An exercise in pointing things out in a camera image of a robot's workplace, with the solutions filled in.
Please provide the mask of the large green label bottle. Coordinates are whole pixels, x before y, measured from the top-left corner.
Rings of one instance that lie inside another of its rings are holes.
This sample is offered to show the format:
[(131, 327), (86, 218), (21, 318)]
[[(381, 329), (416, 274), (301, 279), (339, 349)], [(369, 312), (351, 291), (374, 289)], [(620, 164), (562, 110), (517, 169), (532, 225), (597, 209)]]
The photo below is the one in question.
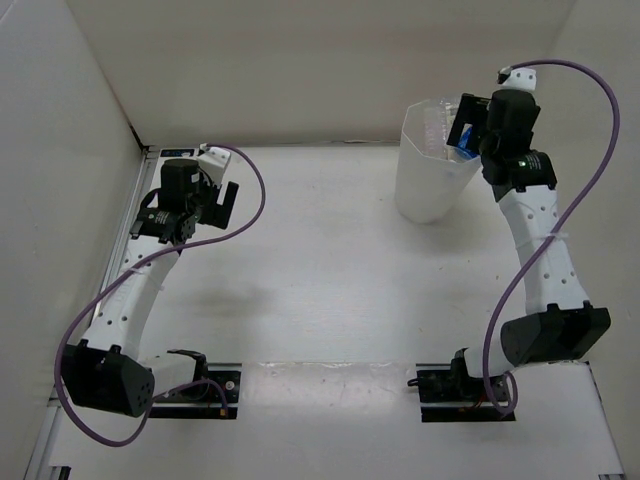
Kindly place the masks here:
[(434, 98), (422, 104), (422, 152), (428, 157), (460, 163), (462, 157), (447, 144), (458, 110), (458, 98)]

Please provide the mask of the blue label plastic bottle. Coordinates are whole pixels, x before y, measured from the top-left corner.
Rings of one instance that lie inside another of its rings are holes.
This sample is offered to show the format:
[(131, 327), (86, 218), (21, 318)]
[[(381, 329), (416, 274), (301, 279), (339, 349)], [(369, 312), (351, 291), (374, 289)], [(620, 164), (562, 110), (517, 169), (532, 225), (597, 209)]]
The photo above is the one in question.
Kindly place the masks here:
[(472, 126), (470, 124), (466, 124), (462, 130), (462, 134), (457, 141), (457, 144), (451, 150), (451, 159), (458, 163), (465, 163), (467, 161), (473, 160), (477, 157), (471, 150), (467, 148), (467, 143), (469, 142), (472, 134)]

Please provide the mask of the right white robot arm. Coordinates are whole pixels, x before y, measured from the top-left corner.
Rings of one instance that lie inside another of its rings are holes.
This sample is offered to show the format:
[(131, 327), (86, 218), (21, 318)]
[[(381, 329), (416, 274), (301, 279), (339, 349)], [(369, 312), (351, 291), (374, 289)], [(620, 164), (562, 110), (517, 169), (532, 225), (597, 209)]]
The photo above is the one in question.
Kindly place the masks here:
[(462, 95), (448, 145), (469, 135), (466, 150), (479, 155), (482, 174), (506, 218), (525, 287), (525, 314), (505, 322), (488, 346), (460, 353), (465, 365), (449, 375), (449, 387), (470, 400), (495, 378), (533, 363), (582, 358), (611, 325), (580, 284), (565, 239), (556, 230), (557, 178), (550, 157), (531, 147), (540, 113), (533, 95), (497, 90), (489, 98)]

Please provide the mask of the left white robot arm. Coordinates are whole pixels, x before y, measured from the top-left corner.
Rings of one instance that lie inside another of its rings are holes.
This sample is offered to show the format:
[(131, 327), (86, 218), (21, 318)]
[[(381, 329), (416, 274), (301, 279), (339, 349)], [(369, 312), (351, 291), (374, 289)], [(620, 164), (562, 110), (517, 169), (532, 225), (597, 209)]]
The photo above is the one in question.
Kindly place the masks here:
[(162, 153), (160, 185), (143, 197), (125, 245), (120, 271), (127, 279), (107, 295), (79, 343), (64, 348), (61, 375), (75, 405), (137, 418), (168, 390), (188, 400), (208, 392), (205, 355), (174, 349), (141, 361), (138, 354), (179, 247), (199, 224), (221, 230), (229, 224), (239, 189), (222, 182), (230, 159), (219, 148)]

